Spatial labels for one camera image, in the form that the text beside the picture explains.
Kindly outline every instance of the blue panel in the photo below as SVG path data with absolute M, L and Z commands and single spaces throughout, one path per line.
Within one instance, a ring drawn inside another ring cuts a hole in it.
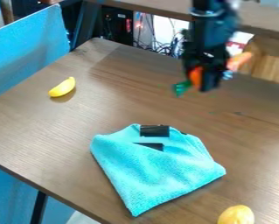
M 0 29 L 0 94 L 69 52 L 58 5 Z
M 66 224 L 74 212 L 71 207 L 49 197 L 42 224 Z
M 0 171 L 0 224 L 30 222 L 38 191 Z

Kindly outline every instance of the table leg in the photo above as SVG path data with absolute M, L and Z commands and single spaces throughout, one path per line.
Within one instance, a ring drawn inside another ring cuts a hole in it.
M 45 204 L 47 196 L 45 193 L 38 191 L 38 196 L 35 201 L 30 224 L 40 224 L 45 213 Z
M 92 38 L 100 8 L 101 5 L 99 3 L 82 2 L 79 18 L 74 30 L 72 49 Z

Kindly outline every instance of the orange object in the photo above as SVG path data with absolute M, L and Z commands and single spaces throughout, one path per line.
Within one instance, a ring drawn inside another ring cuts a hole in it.
M 218 224 L 255 224 L 255 215 L 247 206 L 231 206 L 221 214 Z
M 248 62 L 254 55 L 251 52 L 244 52 L 231 58 L 227 62 L 227 69 L 237 72 L 239 67 Z
M 189 73 L 189 80 L 195 88 L 200 89 L 201 87 L 202 72 L 203 68 L 201 66 L 197 66 Z

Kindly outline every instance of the yellow banana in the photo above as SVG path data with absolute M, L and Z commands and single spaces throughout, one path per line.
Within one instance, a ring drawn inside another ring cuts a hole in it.
M 218 224 L 255 224 L 255 215 L 247 206 L 231 206 L 221 214 Z
M 76 86 L 76 80 L 74 77 L 69 77 L 67 80 L 62 81 L 57 87 L 54 87 L 49 91 L 51 97 L 59 97 L 71 92 Z

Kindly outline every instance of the turquoise towel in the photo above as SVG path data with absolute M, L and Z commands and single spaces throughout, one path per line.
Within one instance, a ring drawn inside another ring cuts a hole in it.
M 136 143 L 162 143 L 164 150 Z M 91 151 L 133 216 L 226 174 L 197 137 L 174 128 L 170 137 L 144 137 L 140 125 L 132 124 L 95 136 Z

